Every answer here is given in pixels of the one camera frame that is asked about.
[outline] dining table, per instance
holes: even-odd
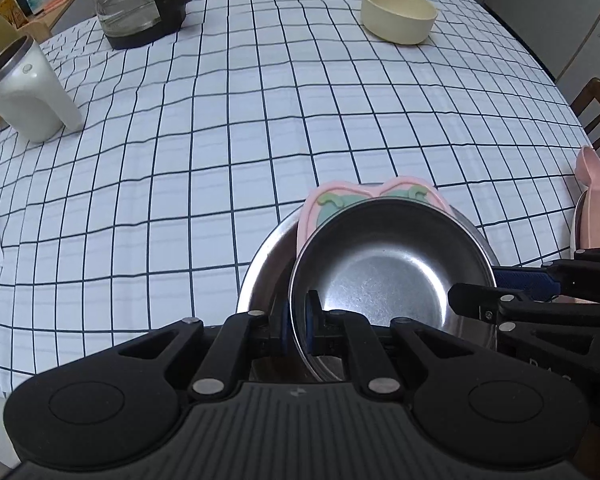
[[[221,324],[263,240],[320,184],[433,184],[505,266],[569,257],[577,118],[473,0],[418,45],[361,0],[193,0],[113,50],[96,18],[42,44],[85,118],[0,130],[0,396],[184,317]]]

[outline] metal screw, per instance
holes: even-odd
[[[400,383],[391,377],[378,377],[369,381],[369,389],[376,394],[392,394],[400,389]]]
[[[498,327],[501,332],[511,332],[516,327],[513,321],[506,321]]]
[[[218,379],[199,379],[193,383],[193,391],[200,395],[219,394],[224,390],[224,383]]]

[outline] white electric kettle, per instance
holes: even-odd
[[[19,134],[43,142],[62,126],[74,132],[84,120],[31,36],[0,53],[0,115]]]

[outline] white grid tablecloth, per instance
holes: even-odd
[[[96,19],[43,45],[86,117],[42,145],[0,132],[0,389],[185,316],[235,311],[266,235],[317,184],[414,175],[504,265],[568,248],[587,138],[473,0],[420,46],[360,0],[194,0],[182,30],[113,51]]]

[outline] white cabinet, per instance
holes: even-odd
[[[554,77],[600,15],[600,0],[485,0]]]

